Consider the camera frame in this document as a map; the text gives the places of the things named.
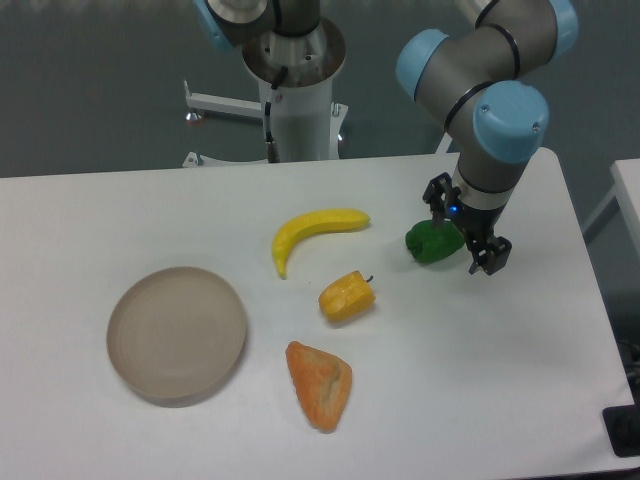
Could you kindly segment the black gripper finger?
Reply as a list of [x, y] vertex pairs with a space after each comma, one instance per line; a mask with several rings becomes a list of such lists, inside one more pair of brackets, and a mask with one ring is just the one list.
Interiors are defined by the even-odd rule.
[[484, 240], [473, 240], [469, 251], [472, 255], [470, 274], [478, 271], [493, 275], [507, 263], [512, 250], [512, 243], [504, 237], [490, 236]]
[[448, 173], [442, 173], [430, 180], [422, 199], [429, 207], [434, 228], [441, 227], [445, 221], [455, 223], [459, 220], [460, 193], [460, 188], [453, 183]]

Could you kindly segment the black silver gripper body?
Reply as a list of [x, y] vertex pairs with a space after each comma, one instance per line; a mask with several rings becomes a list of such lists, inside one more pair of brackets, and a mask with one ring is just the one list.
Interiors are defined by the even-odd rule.
[[481, 191], [454, 172], [451, 190], [446, 194], [446, 214], [462, 232], [476, 239], [491, 237], [511, 195], [511, 189], [497, 193]]

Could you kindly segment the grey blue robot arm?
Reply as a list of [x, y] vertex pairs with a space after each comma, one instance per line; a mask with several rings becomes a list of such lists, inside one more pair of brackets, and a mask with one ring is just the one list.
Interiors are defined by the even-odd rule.
[[[502, 269], [511, 243], [494, 232], [549, 122], [544, 97], [521, 77], [576, 41], [568, 1], [464, 1], [475, 26], [453, 39], [436, 29], [415, 35], [395, 67], [406, 94], [458, 144], [452, 173], [431, 180], [423, 199], [435, 224], [462, 234], [472, 269]], [[271, 163], [325, 160], [332, 85], [346, 57], [344, 37], [316, 1], [198, 1], [209, 41], [239, 48], [259, 86], [259, 115]]]

